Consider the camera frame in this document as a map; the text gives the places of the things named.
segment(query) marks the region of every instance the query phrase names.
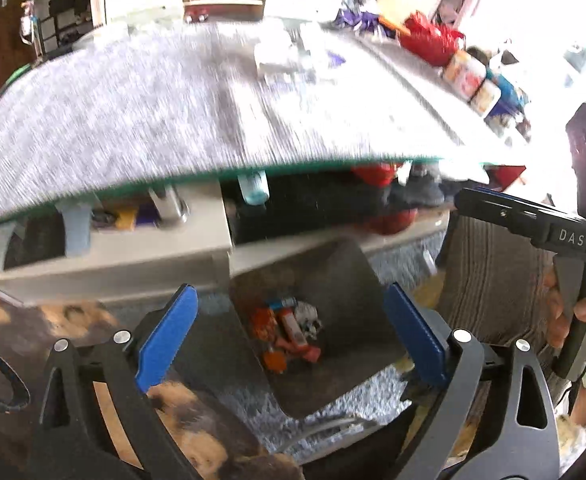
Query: white shelf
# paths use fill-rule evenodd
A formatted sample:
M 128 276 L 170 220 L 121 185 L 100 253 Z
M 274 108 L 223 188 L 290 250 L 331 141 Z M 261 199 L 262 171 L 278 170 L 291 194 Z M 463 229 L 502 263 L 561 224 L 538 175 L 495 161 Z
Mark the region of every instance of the white shelf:
M 253 5 L 263 6 L 262 0 L 193 0 L 184 2 L 185 7 L 195 5 Z
M 93 231 L 90 249 L 82 256 L 0 272 L 0 291 L 24 304 L 42 304 L 153 296 L 184 282 L 223 286 L 231 237 L 219 184 L 185 184 L 177 190 L 190 210 L 184 224 Z

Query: plastic container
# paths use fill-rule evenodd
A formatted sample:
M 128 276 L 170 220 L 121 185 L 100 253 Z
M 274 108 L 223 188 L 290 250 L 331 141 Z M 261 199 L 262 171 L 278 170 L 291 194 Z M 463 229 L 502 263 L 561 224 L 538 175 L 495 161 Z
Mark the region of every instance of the plastic container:
M 453 92 L 468 103 L 486 78 L 486 67 L 467 52 L 459 50 L 442 77 L 451 85 Z
M 489 115 L 489 112 L 496 106 L 500 100 L 502 92 L 496 84 L 490 82 L 488 79 L 482 83 L 482 86 L 471 99 L 470 107 L 477 112 L 481 118 Z
M 266 173 L 258 171 L 237 177 L 244 202 L 248 205 L 263 205 L 269 199 L 269 183 Z

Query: small toy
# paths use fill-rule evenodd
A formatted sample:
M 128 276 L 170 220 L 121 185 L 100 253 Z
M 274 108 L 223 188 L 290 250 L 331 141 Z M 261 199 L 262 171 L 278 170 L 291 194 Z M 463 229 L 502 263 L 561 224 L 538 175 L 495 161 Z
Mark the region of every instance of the small toy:
M 297 300 L 293 297 L 279 298 L 279 300 L 273 300 L 269 302 L 269 307 L 273 310 L 279 310 L 281 308 L 295 308 L 297 306 Z
M 302 333 L 293 310 L 290 308 L 282 308 L 278 310 L 279 322 L 282 323 L 285 332 L 289 336 L 289 342 L 295 347 L 295 352 L 303 352 L 308 349 L 307 338 Z
M 272 343 L 278 336 L 278 320 L 275 313 L 266 307 L 258 307 L 251 315 L 253 336 L 260 341 Z
M 322 323 L 317 317 L 317 309 L 304 301 L 298 301 L 294 310 L 295 320 L 305 337 L 317 339 L 317 334 L 322 329 Z
M 316 363 L 320 359 L 322 350 L 318 346 L 309 345 L 308 350 L 302 354 L 302 359 L 309 363 Z
M 283 374 L 287 370 L 287 356 L 282 350 L 270 347 L 262 354 L 262 362 L 267 370 L 276 374 Z

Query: metal screw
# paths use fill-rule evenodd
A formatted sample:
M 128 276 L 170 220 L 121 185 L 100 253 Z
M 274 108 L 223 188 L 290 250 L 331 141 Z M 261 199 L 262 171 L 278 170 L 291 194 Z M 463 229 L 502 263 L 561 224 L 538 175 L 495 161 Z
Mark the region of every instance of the metal screw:
M 466 330 L 462 330 L 461 328 L 455 330 L 455 332 L 453 332 L 453 336 L 457 341 L 460 341 L 461 343 L 468 343 L 469 341 L 471 341 L 470 333 L 468 333 Z
M 518 348 L 518 350 L 522 352 L 528 352 L 529 350 L 531 350 L 531 345 L 528 343 L 528 341 L 525 341 L 524 339 L 518 339 L 515 342 L 515 346 Z
M 56 352 L 63 352 L 67 348 L 68 348 L 68 341 L 66 339 L 60 339 L 60 340 L 56 341 L 55 344 L 53 345 L 53 349 Z
M 115 343 L 117 343 L 118 345 L 121 345 L 122 343 L 127 343 L 130 341 L 130 339 L 131 332 L 129 332 L 128 330 L 120 330 L 119 332 L 116 332 L 113 336 L 113 341 L 115 341 Z

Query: human hand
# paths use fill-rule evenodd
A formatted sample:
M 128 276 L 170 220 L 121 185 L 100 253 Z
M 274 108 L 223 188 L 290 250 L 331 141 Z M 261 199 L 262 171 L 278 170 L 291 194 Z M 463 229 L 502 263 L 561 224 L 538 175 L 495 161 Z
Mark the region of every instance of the human hand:
M 569 334 L 571 322 L 564 315 L 564 302 L 558 289 L 558 277 L 555 269 L 551 268 L 544 276 L 544 285 L 548 286 L 547 305 L 547 342 L 553 348 L 562 348 L 566 336 Z M 574 314 L 580 321 L 586 322 L 586 298 L 578 301 Z

